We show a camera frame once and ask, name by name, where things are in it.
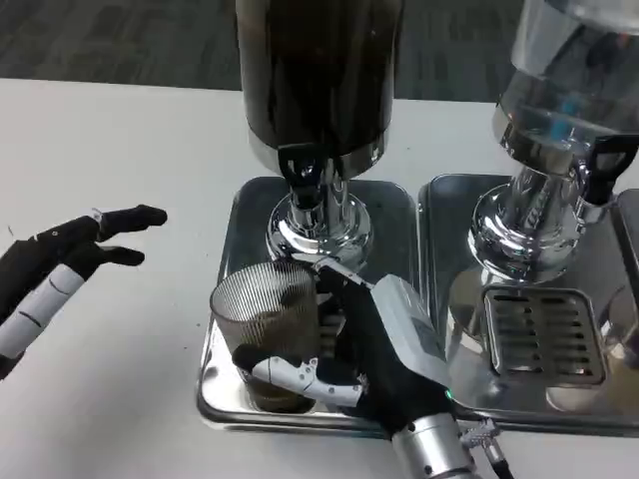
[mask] robotic hand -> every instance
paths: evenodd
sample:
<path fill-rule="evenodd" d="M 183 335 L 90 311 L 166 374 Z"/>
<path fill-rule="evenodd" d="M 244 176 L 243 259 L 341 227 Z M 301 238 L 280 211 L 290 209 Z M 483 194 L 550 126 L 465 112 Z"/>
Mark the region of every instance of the robotic hand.
<path fill-rule="evenodd" d="M 233 354 L 238 368 L 379 423 L 408 477 L 477 478 L 469 453 L 477 445 L 499 477 L 512 477 L 491 421 L 461 433 L 436 333 L 407 282 L 387 275 L 372 285 L 329 257 L 294 253 L 293 260 L 310 265 L 339 301 L 354 365 L 317 357 L 304 362 L 243 344 Z"/>
<path fill-rule="evenodd" d="M 93 211 L 15 241 L 0 257 L 0 379 L 101 264 L 136 266 L 144 261 L 139 251 L 95 241 L 158 227 L 166 220 L 166 212 L 144 205 L 104 214 Z"/>

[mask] drip tray grate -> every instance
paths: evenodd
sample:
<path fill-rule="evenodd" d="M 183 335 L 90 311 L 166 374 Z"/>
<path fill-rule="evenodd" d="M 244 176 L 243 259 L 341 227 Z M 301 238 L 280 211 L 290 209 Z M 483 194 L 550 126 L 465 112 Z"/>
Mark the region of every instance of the drip tray grate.
<path fill-rule="evenodd" d="M 491 361 L 501 376 L 548 386 L 604 380 L 590 303 L 580 292 L 492 286 L 483 302 Z"/>

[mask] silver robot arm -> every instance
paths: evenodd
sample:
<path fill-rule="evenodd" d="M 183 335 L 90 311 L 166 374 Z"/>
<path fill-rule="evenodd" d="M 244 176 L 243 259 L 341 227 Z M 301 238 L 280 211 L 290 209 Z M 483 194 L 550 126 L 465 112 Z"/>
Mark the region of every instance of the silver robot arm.
<path fill-rule="evenodd" d="M 289 357 L 241 345 L 234 364 L 265 382 L 354 408 L 382 427 L 410 478 L 477 478 L 469 448 L 493 452 L 495 471 L 510 476 L 492 423 L 463 431 L 450 398 L 447 366 L 416 291 L 388 275 L 370 284 L 331 258 L 294 254 L 310 264 L 338 299 L 354 364 Z"/>

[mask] black tap handle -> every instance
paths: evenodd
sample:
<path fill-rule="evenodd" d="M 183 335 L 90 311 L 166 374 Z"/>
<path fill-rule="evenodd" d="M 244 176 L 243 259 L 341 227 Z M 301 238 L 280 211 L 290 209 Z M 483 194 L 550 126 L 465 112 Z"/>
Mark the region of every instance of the black tap handle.
<path fill-rule="evenodd" d="M 326 148 L 318 144 L 278 148 L 280 172 L 293 190 L 296 207 L 309 210 L 321 202 L 321 175 L 327 159 Z"/>
<path fill-rule="evenodd" d="M 595 206 L 610 201 L 617 179 L 632 164 L 639 149 L 639 135 L 599 137 L 586 162 L 588 177 L 582 198 Z"/>

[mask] gray carpet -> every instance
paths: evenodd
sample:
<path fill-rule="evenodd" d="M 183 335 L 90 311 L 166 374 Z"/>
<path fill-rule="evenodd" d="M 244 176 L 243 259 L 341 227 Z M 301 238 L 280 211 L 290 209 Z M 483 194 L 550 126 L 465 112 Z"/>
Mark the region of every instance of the gray carpet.
<path fill-rule="evenodd" d="M 512 73 L 521 3 L 406 0 L 396 96 L 495 101 Z M 0 77 L 239 90 L 234 8 L 235 0 L 0 0 Z"/>

